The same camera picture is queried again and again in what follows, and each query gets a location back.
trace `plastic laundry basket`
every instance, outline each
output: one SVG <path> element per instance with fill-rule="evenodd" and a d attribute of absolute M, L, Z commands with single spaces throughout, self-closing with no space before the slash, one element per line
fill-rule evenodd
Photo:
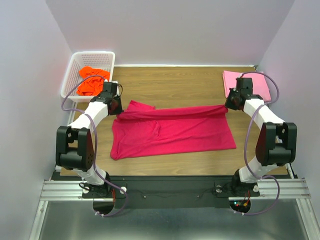
<path fill-rule="evenodd" d="M 66 74 L 63 79 L 61 88 L 61 97 L 66 95 L 74 88 L 83 78 L 79 75 L 79 70 L 85 66 L 95 69 L 103 69 L 110 72 L 110 81 L 114 73 L 116 55 L 112 51 L 79 51 L 72 55 Z M 80 96 L 75 89 L 68 99 L 76 103 L 88 103 L 94 96 Z"/>

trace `wooden table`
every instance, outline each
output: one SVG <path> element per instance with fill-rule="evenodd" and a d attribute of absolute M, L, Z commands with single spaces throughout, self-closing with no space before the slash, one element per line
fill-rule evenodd
<path fill-rule="evenodd" d="M 130 100 L 161 108 L 180 108 L 224 104 L 226 101 L 222 73 L 254 71 L 253 67 L 116 67 L 113 80 L 123 86 L 123 109 Z M 79 103 L 86 109 L 87 103 Z M 108 116 L 97 127 L 97 164 L 112 176 L 177 176 L 177 175 L 233 175 L 245 165 L 244 143 L 250 117 L 242 111 L 226 114 L 236 149 L 204 151 L 158 156 L 110 158 L 113 144 L 111 126 L 115 116 Z M 254 125 L 248 142 L 248 158 L 255 155 L 259 128 Z M 287 174 L 279 167 L 272 174 Z M 61 175 L 74 176 L 62 169 Z"/>

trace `orange cloth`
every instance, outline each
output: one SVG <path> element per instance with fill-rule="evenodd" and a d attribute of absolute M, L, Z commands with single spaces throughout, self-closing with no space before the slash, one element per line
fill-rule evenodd
<path fill-rule="evenodd" d="M 101 75 L 108 81 L 110 79 L 110 72 L 99 68 L 92 68 L 90 66 L 83 67 L 79 71 L 79 75 L 83 79 L 92 75 Z M 101 77 L 93 76 L 81 83 L 80 86 L 78 86 L 76 93 L 82 96 L 97 96 L 99 93 L 101 93 L 103 87 L 104 80 Z"/>

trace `folded garment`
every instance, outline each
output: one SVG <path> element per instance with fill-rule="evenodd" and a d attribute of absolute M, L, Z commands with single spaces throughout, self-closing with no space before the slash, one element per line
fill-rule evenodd
<path fill-rule="evenodd" d="M 90 66 L 83 67 L 79 71 L 79 75 L 83 79 L 92 75 L 100 75 L 108 81 L 110 79 L 110 72 L 99 68 L 92 68 Z M 81 83 L 80 86 L 78 86 L 76 93 L 82 96 L 97 96 L 99 93 L 101 93 L 103 87 L 104 79 L 98 76 L 93 76 Z"/>
<path fill-rule="evenodd" d="M 156 109 L 131 101 L 113 122 L 110 156 L 119 160 L 235 149 L 227 112 L 224 105 Z"/>
<path fill-rule="evenodd" d="M 223 71 L 222 77 L 223 77 L 224 92 L 225 92 L 226 98 L 229 95 L 230 88 L 236 87 L 237 85 L 236 78 L 238 78 L 240 74 L 241 72 Z M 256 74 L 256 73 L 248 73 L 244 77 L 252 78 L 253 94 L 260 95 L 265 102 L 271 101 L 269 88 L 268 88 L 266 79 L 263 75 Z"/>

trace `white wall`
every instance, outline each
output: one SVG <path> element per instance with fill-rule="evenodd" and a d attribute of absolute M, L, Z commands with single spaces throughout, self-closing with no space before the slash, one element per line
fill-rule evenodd
<path fill-rule="evenodd" d="M 292 167 L 309 186 L 320 221 L 320 1 L 296 0 L 265 53 L 259 70 L 274 77 L 280 98 L 271 109 L 298 127 Z"/>
<path fill-rule="evenodd" d="M 0 238 L 26 240 L 66 124 L 60 87 L 71 51 L 44 0 L 3 1 L 0 29 Z"/>
<path fill-rule="evenodd" d="M 116 64 L 254 65 L 294 0 L 46 0 L 71 50 Z"/>

